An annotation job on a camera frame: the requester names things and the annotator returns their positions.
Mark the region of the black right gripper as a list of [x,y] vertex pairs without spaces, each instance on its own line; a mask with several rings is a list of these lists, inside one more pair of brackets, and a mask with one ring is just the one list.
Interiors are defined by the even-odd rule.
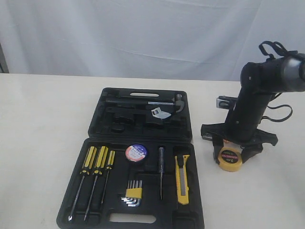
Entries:
[[201,136],[205,133],[213,136],[214,153],[221,151],[224,139],[242,145],[242,162],[245,163],[263,151],[264,143],[272,146],[278,143],[276,134],[257,129],[273,96],[273,93],[241,90],[225,123],[202,124]]

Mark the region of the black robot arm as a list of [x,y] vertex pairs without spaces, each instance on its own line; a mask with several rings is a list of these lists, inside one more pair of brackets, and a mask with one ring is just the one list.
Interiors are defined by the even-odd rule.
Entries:
[[305,55],[291,52],[287,56],[262,63],[248,62],[241,71],[241,90],[237,98],[219,96],[218,108],[227,109],[224,123],[203,124],[201,136],[213,142],[216,160],[227,140],[242,148],[242,162],[259,154],[263,144],[275,146],[276,134],[258,129],[264,112],[277,94],[305,90]]

